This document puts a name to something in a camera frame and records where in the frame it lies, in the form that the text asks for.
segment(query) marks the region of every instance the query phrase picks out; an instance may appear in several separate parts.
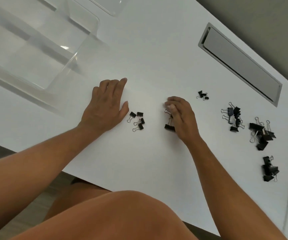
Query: person's right arm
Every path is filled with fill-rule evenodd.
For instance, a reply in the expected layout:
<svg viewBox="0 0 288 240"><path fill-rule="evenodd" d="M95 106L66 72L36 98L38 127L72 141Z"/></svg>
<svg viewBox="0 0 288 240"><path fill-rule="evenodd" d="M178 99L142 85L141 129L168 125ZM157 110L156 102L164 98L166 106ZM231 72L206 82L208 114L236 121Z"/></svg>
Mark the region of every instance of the person's right arm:
<svg viewBox="0 0 288 240"><path fill-rule="evenodd" d="M190 104L179 97L165 103L176 133L188 147L219 234L224 240L287 240L259 206L226 172L200 137Z"/></svg>

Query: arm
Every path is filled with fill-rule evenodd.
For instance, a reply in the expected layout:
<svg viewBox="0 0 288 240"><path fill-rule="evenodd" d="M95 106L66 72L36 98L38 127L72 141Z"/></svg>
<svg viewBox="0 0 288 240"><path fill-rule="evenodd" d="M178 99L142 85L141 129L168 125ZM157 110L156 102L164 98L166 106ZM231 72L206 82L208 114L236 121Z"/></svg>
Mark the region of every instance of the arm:
<svg viewBox="0 0 288 240"><path fill-rule="evenodd" d="M176 133L188 147L216 227L225 240L286 240L258 205L230 177L199 136L190 104L179 97L165 103Z"/></svg>
<svg viewBox="0 0 288 240"><path fill-rule="evenodd" d="M22 152L0 159L0 229L33 201L61 170L128 113L120 101L127 79L105 80L77 127Z"/></svg>

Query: table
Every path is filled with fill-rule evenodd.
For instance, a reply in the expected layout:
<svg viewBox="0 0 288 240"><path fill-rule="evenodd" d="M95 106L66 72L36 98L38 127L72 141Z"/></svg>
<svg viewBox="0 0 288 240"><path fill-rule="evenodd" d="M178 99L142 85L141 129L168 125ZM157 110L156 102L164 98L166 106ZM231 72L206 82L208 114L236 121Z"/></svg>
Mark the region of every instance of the table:
<svg viewBox="0 0 288 240"><path fill-rule="evenodd" d="M288 202L288 81L195 0L129 0L112 17L89 0L76 0L100 20L97 38L77 53L81 72L68 72L63 114L52 113L0 87L0 145L21 151L77 125L91 90L104 79L128 78L122 102L144 112L142 131L126 122L105 133L64 171L112 191L137 190L161 200L188 223L218 234L193 160L178 137L164 129L163 102L190 102L202 138L228 173L282 229ZM207 23L279 80L278 107L198 47ZM210 100L196 100L197 92ZM232 102L244 124L270 120L277 139L260 152L250 131L229 131L221 109ZM274 155L278 182L262 180L262 157Z"/></svg>

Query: bare skin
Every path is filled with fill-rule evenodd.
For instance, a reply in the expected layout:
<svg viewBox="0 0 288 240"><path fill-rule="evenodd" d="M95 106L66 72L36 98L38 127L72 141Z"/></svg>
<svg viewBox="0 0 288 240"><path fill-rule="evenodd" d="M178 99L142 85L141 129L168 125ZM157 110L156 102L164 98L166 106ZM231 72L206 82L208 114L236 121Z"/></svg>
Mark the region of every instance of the bare skin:
<svg viewBox="0 0 288 240"><path fill-rule="evenodd" d="M114 128L127 80L95 87L79 125L22 152L0 159L0 229L34 200L86 146ZM224 240L286 238L237 185L199 135L190 104L179 97L165 103L179 138L195 162L202 188ZM58 198L46 220L14 239L196 239L162 202L134 191L109 192L76 184Z"/></svg>

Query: transparent plastic tray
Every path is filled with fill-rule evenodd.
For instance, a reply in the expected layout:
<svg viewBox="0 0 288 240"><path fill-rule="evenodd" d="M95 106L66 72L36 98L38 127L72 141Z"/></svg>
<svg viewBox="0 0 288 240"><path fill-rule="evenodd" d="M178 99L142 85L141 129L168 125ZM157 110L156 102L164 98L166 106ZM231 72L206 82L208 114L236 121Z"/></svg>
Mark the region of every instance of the transparent plastic tray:
<svg viewBox="0 0 288 240"><path fill-rule="evenodd" d="M51 104L58 75L78 70L79 47L96 45L98 24L74 0L0 0L0 84Z"/></svg>

